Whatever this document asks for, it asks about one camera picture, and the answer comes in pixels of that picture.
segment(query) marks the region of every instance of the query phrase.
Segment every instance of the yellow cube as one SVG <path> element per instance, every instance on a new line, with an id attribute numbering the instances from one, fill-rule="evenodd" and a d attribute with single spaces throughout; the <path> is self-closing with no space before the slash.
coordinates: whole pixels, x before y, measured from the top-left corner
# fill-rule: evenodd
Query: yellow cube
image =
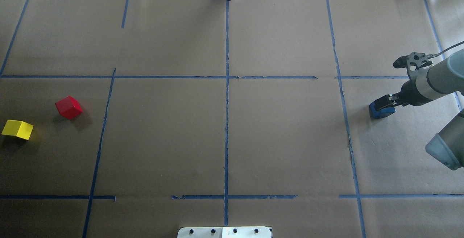
<path id="1" fill-rule="evenodd" d="M 30 133 L 32 132 L 33 127 L 33 125 L 27 124 L 24 121 L 8 119 L 1 134 L 12 135 L 29 140 Z"/>

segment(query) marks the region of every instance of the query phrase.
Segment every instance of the black wire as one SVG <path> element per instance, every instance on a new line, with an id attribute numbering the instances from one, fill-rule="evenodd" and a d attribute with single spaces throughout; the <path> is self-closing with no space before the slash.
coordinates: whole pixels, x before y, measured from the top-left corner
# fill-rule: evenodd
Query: black wire
<path id="1" fill-rule="evenodd" d="M 449 48 L 443 50 L 441 53 L 427 55 L 427 57 L 428 57 L 428 58 L 435 58 L 435 57 L 438 57 L 438 56 L 442 55 L 443 53 L 446 53 L 448 50 L 451 50 L 452 48 L 457 47 L 457 46 L 459 46 L 459 45 L 461 45 L 461 44 L 464 44 L 464 41 L 459 42 L 459 43 L 456 43 L 455 45 L 453 45 L 453 46 L 451 46 L 451 47 L 449 47 Z"/>

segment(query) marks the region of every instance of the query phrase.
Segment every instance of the white bracket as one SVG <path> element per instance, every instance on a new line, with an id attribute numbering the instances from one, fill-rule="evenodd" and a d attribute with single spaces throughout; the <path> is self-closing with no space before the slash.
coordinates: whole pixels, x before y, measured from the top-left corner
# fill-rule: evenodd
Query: white bracket
<path id="1" fill-rule="evenodd" d="M 265 226 L 184 227 L 177 238 L 272 238 L 272 229 Z"/>

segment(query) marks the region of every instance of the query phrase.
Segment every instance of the red cube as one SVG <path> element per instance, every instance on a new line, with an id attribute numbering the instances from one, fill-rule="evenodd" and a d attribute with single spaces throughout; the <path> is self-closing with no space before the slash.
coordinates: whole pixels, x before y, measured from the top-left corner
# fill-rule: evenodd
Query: red cube
<path id="1" fill-rule="evenodd" d="M 67 96 L 55 103 L 58 112 L 61 116 L 67 119 L 73 119 L 82 113 L 81 105 L 73 97 Z"/>

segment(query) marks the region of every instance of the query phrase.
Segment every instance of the black cable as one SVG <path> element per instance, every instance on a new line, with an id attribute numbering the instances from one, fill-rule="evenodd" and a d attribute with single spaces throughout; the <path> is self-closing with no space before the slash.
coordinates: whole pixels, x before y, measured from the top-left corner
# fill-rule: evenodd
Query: black cable
<path id="1" fill-rule="evenodd" d="M 431 58 L 438 57 L 438 56 L 442 55 L 443 53 L 446 53 L 448 50 L 451 50 L 452 48 L 457 47 L 457 46 L 459 46 L 459 45 L 461 45 L 461 44 L 464 44 L 464 41 L 459 42 L 459 43 L 456 43 L 455 45 L 453 45 L 453 46 L 451 46 L 451 47 L 449 47 L 449 48 L 443 50 L 441 53 L 429 54 L 429 55 L 427 55 L 427 58 L 431 59 Z"/>

